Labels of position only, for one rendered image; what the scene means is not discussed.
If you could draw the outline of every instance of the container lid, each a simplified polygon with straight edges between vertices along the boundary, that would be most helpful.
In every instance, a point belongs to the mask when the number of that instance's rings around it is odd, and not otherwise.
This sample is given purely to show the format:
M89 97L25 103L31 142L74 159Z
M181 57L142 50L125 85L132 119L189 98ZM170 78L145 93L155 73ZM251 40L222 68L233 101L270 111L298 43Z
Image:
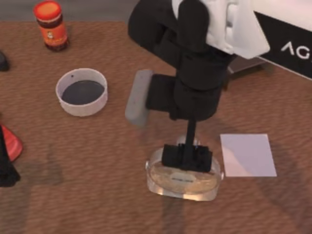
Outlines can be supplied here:
M62 13L61 6L53 0L45 0L34 8L35 16L40 20L52 20Z

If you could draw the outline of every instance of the white paper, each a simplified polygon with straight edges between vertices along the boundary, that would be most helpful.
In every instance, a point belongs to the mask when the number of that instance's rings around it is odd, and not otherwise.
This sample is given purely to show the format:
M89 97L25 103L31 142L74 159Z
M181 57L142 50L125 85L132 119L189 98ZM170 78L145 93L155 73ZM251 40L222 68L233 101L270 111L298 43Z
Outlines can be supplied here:
M227 177L277 176L267 134L221 134Z

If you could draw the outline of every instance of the orange bottle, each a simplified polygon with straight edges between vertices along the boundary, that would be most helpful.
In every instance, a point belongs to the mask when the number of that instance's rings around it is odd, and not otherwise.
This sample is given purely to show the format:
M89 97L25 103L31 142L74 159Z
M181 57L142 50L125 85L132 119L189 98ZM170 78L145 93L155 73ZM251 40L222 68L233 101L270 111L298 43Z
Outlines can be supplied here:
M52 51L67 48L69 40L63 22L61 6L53 0L45 0L34 8L45 46Z

